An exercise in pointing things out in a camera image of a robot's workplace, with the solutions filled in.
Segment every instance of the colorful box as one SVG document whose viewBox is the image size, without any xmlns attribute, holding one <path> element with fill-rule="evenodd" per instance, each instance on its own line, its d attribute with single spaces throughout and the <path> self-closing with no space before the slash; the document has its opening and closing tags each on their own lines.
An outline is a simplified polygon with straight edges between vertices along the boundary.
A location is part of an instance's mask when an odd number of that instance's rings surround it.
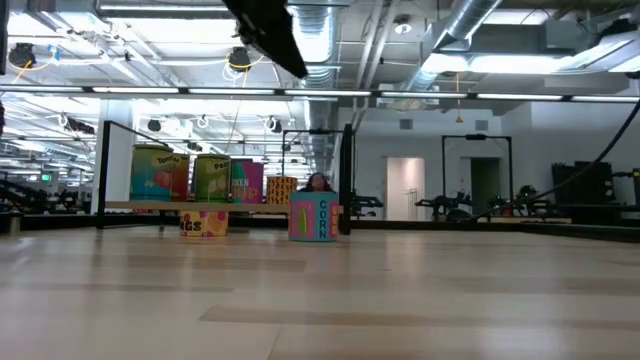
<svg viewBox="0 0 640 360">
<path fill-rule="evenodd" d="M 231 197 L 234 203 L 262 204 L 264 164 L 232 162 Z"/>
<path fill-rule="evenodd" d="M 218 237 L 227 236 L 229 213 L 222 211 L 180 212 L 180 236 Z"/>
<path fill-rule="evenodd" d="M 289 205 L 289 196 L 298 188 L 298 179 L 290 177 L 267 178 L 267 204 Z"/>
<path fill-rule="evenodd" d="M 230 158 L 224 155 L 198 155 L 193 182 L 196 202 L 228 202 Z"/>
<path fill-rule="evenodd" d="M 173 149 L 134 145 L 129 200 L 170 201 L 172 166 Z"/>
<path fill-rule="evenodd" d="M 330 192 L 295 192 L 289 204 L 289 240 L 338 241 L 340 205 Z"/>
<path fill-rule="evenodd" d="M 189 163 L 191 159 L 186 154 L 173 155 L 171 171 L 171 201 L 186 202 L 189 200 Z"/>
</svg>

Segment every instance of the door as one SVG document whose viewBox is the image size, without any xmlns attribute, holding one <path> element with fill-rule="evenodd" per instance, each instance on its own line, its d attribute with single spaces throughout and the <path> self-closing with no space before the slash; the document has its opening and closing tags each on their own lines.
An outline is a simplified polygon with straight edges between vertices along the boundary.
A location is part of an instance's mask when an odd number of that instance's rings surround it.
<svg viewBox="0 0 640 360">
<path fill-rule="evenodd" d="M 387 158 L 385 220 L 423 221 L 424 208 L 415 203 L 425 197 L 422 158 Z"/>
<path fill-rule="evenodd" d="M 471 200 L 473 213 L 487 210 L 489 201 L 500 193 L 499 158 L 471 158 Z"/>
</svg>

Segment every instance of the wooden floor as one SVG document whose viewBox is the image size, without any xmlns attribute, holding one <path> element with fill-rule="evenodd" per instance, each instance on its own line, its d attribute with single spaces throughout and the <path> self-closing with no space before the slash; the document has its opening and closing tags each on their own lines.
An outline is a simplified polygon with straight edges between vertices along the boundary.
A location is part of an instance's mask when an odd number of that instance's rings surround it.
<svg viewBox="0 0 640 360">
<path fill-rule="evenodd" d="M 175 227 L 0 238 L 7 360 L 638 360 L 640 247 Z"/>
</svg>

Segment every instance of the black metal frame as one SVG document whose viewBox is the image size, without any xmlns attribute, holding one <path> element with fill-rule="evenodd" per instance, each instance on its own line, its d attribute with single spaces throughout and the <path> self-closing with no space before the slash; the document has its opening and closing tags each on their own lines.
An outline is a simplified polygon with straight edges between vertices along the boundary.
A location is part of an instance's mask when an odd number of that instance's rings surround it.
<svg viewBox="0 0 640 360">
<path fill-rule="evenodd" d="M 149 139 L 158 144 L 169 147 L 169 144 L 162 142 L 160 140 L 154 139 L 151 136 L 145 135 L 141 132 L 135 131 L 131 128 L 128 128 L 122 124 L 118 124 L 112 120 L 105 120 L 102 124 L 102 149 L 100 153 L 100 177 L 99 177 L 99 188 L 98 188 L 98 212 L 97 212 L 97 221 L 96 227 L 98 229 L 104 229 L 106 226 L 106 218 L 105 218 L 105 205 L 107 199 L 107 172 L 109 169 L 109 143 L 111 142 L 111 126 L 119 127 L 123 130 L 129 131 L 136 135 L 142 136 L 146 139 Z"/>
<path fill-rule="evenodd" d="M 132 132 L 134 134 L 140 135 L 146 139 L 149 139 L 153 142 L 159 143 L 164 146 L 169 146 L 168 144 L 154 139 L 148 135 L 139 133 L 133 129 L 130 129 L 126 126 L 118 124 L 111 120 L 106 120 L 103 124 L 102 131 L 102 150 L 100 154 L 100 176 L 99 176 L 99 186 L 98 189 L 98 211 L 96 216 L 96 227 L 98 229 L 104 229 L 107 225 L 107 218 L 105 214 L 105 205 L 107 198 L 107 178 L 108 178 L 108 169 L 109 169 L 109 144 L 111 141 L 111 126 L 116 126 Z M 351 178 L 352 178 L 352 164 L 353 164 L 353 138 L 354 133 L 350 124 L 346 125 L 344 130 L 336 131 L 336 130 L 285 130 L 282 135 L 282 170 L 284 174 L 284 155 L 285 155 L 285 136 L 287 133 L 310 133 L 310 134 L 342 134 L 342 143 L 340 147 L 340 184 L 339 184 L 339 201 L 340 205 L 344 209 L 343 214 L 340 216 L 339 221 L 339 231 L 342 235 L 351 234 Z"/>
<path fill-rule="evenodd" d="M 511 136 L 491 136 L 491 135 L 443 135 L 441 140 L 442 146 L 442 195 L 447 196 L 447 156 L 446 156 L 446 140 L 447 139 L 465 139 L 467 141 L 484 141 L 486 139 L 506 140 L 509 146 L 509 198 L 513 199 L 513 149 Z"/>
<path fill-rule="evenodd" d="M 640 206 L 640 169 L 633 169 L 633 189 L 636 193 L 636 206 Z"/>
</svg>

